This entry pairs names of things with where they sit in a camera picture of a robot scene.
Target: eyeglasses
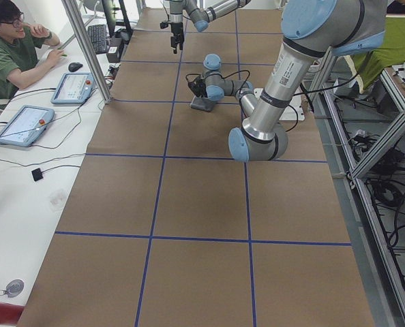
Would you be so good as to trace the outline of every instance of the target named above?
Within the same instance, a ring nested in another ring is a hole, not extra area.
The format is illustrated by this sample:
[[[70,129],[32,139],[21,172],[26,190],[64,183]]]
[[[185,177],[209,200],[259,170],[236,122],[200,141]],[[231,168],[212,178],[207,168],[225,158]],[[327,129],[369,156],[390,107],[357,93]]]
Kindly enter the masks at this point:
[[[19,14],[19,17],[17,19],[13,20],[12,22],[1,22],[1,23],[3,23],[3,24],[12,24],[15,29],[19,29],[19,28],[22,27],[23,22],[24,22],[24,13],[21,12]]]

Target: white desk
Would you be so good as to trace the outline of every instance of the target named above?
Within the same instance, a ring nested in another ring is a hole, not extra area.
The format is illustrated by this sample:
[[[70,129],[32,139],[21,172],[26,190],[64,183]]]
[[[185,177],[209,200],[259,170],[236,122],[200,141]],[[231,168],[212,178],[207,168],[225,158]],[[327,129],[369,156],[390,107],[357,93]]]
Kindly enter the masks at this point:
[[[43,79],[25,91],[56,87],[72,61],[83,63],[84,67],[79,70],[80,72],[89,71],[77,40],[73,40],[65,48],[65,53],[67,57],[62,58]],[[105,74],[110,65],[106,55],[99,55],[98,60]],[[3,111],[0,121],[9,121],[24,104],[53,108],[55,119],[77,108],[77,106],[52,105],[50,103],[52,95],[52,91],[47,91],[16,97]],[[100,93],[95,92],[79,110],[80,125],[58,148],[43,149],[32,146],[25,149],[0,146],[0,159],[27,165],[85,153],[103,106]],[[57,146],[79,120],[78,113],[73,112],[51,123],[35,144]],[[78,168],[61,167],[50,170],[44,173],[44,179],[37,182],[33,180],[31,171],[35,168],[41,168],[43,171],[60,165],[79,166],[83,157],[84,155],[78,155],[31,167],[0,161],[0,290],[4,290],[14,279],[22,279],[25,282],[25,288],[19,296],[15,298],[0,296],[0,302],[16,305],[27,303]]]

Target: green mat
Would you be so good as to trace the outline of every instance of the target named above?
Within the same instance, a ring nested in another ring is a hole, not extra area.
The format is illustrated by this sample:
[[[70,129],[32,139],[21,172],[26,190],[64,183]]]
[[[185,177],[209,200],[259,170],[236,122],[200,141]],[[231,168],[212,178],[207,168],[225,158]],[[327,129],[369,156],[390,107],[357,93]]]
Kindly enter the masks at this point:
[[[358,72],[366,54],[346,58],[353,74]],[[360,93],[363,93],[386,67],[405,62],[405,16],[387,17],[385,40],[380,48],[373,51],[371,59],[357,76]]]

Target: keyboard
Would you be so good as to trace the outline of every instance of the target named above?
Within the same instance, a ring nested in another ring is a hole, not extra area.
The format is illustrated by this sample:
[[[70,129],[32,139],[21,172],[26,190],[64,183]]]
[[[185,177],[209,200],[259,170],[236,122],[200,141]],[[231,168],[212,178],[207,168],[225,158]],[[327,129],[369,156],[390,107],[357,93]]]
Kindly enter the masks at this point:
[[[92,42],[95,54],[107,52],[107,25],[97,24],[87,27],[87,35]]]

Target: computer mouse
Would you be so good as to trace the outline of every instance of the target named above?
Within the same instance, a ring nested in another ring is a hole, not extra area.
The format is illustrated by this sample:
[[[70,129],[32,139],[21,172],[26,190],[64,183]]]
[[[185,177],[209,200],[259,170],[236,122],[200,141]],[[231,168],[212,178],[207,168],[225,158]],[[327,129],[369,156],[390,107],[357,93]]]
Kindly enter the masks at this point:
[[[82,66],[83,66],[82,63],[70,63],[69,66],[67,67],[67,69],[71,73],[73,73],[73,72],[76,72],[77,70],[79,70]]]

